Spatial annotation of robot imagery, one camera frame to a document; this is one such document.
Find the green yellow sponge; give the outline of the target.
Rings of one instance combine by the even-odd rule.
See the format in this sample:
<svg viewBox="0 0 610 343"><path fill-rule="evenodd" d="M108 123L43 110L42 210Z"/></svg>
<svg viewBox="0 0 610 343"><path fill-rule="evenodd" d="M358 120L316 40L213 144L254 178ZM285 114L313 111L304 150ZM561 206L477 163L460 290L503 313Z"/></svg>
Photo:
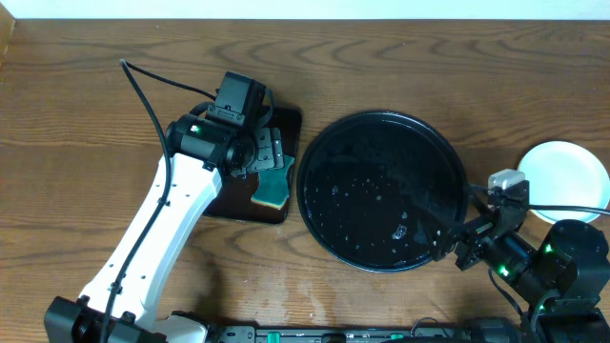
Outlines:
<svg viewBox="0 0 610 343"><path fill-rule="evenodd" d="M258 174L258 187L251 197L257 205L281 210L289 198L288 174L295 159L284 155L284 166L280 169L262 171Z"/></svg>

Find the mint plate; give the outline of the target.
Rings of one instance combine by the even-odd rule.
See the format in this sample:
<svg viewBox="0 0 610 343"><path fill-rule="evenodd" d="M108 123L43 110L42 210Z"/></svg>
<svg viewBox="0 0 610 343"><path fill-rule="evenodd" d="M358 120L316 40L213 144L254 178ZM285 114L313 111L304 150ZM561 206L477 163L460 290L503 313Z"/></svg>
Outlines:
<svg viewBox="0 0 610 343"><path fill-rule="evenodd" d="M587 149L566 141L548 141L528 151L518 170L530 182L530 202L541 206L606 209L609 174Z"/></svg>

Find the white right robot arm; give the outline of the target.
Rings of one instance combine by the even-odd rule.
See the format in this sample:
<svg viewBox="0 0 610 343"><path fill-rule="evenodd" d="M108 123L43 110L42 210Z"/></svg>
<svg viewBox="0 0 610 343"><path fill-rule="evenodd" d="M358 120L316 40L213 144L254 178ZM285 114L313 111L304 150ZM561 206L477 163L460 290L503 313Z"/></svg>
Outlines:
<svg viewBox="0 0 610 343"><path fill-rule="evenodd" d="M560 220L536 248L519 235L523 222L482 215L427 239L435 260L454 252L462 271L483 262L528 304L520 314L523 342L607 342L609 324L598 308L609 281L604 233Z"/></svg>

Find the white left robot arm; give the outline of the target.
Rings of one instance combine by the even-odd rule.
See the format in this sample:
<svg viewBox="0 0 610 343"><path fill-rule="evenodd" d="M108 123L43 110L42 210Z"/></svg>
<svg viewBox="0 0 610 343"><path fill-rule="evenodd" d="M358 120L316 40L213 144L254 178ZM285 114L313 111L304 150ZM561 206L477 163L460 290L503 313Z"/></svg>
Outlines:
<svg viewBox="0 0 610 343"><path fill-rule="evenodd" d="M75 301L44 317L51 342L204 342L195 315L157 316L166 282L202 214L278 224L287 216L301 129L297 112L263 126L185 114L167 131L152 186L104 267Z"/></svg>

